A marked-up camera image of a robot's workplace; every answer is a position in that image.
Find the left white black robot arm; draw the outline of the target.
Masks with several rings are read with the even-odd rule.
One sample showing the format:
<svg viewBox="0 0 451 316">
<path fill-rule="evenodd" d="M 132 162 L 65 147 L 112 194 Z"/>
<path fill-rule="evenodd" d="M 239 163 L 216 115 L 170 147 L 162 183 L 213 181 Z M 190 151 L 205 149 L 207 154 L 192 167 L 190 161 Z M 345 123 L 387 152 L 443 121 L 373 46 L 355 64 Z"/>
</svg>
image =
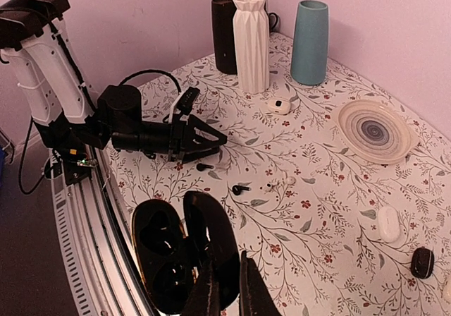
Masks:
<svg viewBox="0 0 451 316">
<path fill-rule="evenodd" d="M 191 162 L 216 154 L 227 138 L 192 114 L 199 90 L 178 90 L 161 122 L 142 118 L 140 91 L 122 80 L 92 99 L 71 51 L 68 0 L 10 0 L 1 6 L 1 61 L 12 66 L 44 145 L 87 166 L 87 147 L 137 151 Z"/>
</svg>

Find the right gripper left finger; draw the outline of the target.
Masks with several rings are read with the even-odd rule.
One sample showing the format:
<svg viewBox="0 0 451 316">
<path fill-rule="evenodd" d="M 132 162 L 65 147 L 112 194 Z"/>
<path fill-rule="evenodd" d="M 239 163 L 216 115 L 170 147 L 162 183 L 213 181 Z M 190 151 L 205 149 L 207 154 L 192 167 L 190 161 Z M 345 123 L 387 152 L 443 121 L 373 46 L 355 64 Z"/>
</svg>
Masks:
<svg viewBox="0 0 451 316">
<path fill-rule="evenodd" d="M 206 261 L 188 296 L 183 315 L 214 316 L 221 314 L 218 258 L 212 241 L 208 243 L 205 251 Z"/>
</svg>

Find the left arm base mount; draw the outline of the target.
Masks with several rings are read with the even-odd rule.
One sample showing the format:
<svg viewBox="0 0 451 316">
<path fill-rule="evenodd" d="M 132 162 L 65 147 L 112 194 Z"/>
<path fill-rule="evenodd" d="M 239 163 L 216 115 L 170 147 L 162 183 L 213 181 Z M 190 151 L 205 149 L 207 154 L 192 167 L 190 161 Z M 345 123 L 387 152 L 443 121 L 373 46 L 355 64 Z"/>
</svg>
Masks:
<svg viewBox="0 0 451 316">
<path fill-rule="evenodd" d="M 63 175 L 67 186 L 81 182 L 90 177 L 91 169 L 98 166 L 98 161 L 89 158 L 86 152 L 73 148 L 59 148 L 51 150 L 52 157 L 44 166 L 46 179 Z"/>
</svg>

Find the black earbud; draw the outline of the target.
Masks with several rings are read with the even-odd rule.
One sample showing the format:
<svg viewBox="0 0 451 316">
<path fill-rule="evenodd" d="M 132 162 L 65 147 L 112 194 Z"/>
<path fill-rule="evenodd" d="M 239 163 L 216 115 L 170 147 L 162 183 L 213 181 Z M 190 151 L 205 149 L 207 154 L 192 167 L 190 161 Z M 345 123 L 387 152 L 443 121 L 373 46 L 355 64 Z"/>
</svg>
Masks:
<svg viewBox="0 0 451 316">
<path fill-rule="evenodd" d="M 198 163 L 198 164 L 196 165 L 196 169 L 197 169 L 198 171 L 205 171 L 205 170 L 207 170 L 207 169 L 213 169 L 213 168 L 214 168 L 214 166 L 209 165 L 209 164 Z"/>
<path fill-rule="evenodd" d="M 242 186 L 239 184 L 236 184 L 232 187 L 232 192 L 234 195 L 241 195 L 243 191 L 250 191 L 250 187 Z"/>
</svg>

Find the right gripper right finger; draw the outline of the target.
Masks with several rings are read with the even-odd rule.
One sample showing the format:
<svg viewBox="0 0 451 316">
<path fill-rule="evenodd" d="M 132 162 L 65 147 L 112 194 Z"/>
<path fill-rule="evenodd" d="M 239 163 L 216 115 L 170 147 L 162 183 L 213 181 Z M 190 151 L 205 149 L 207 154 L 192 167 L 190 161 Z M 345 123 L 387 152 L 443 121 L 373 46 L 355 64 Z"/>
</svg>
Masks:
<svg viewBox="0 0 451 316">
<path fill-rule="evenodd" d="M 243 250 L 240 255 L 240 296 L 239 313 L 244 316 L 281 316 L 260 275 L 256 262 L 247 257 Z"/>
</svg>

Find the black earbud charging case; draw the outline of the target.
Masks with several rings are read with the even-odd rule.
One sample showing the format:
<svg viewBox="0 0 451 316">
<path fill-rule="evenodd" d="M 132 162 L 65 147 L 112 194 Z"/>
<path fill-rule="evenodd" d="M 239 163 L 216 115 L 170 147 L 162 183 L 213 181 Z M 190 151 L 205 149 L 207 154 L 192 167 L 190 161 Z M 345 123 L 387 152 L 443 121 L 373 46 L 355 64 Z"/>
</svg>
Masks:
<svg viewBox="0 0 451 316">
<path fill-rule="evenodd" d="M 189 190 L 184 216 L 164 200 L 141 202 L 132 214 L 132 242 L 150 301 L 169 315 L 182 312 L 194 275 L 207 261 L 219 285 L 221 309 L 239 294 L 240 256 L 232 225 L 213 196 Z"/>
</svg>

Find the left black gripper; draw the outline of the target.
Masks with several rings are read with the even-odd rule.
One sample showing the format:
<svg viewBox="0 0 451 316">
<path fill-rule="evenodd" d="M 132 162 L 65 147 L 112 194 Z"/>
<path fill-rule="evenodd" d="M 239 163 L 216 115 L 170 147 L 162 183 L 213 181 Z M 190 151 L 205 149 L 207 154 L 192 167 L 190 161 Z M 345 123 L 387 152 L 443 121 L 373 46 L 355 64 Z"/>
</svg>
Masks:
<svg viewBox="0 0 451 316">
<path fill-rule="evenodd" d="M 193 162 L 203 157 L 217 154 L 219 146 L 202 147 L 194 145 L 194 138 L 199 142 L 213 145 L 224 145 L 228 138 L 219 130 L 210 126 L 195 115 L 189 115 L 186 121 L 182 121 L 181 114 L 176 114 L 169 123 L 170 135 L 168 145 L 168 160 L 182 163 Z"/>
</svg>

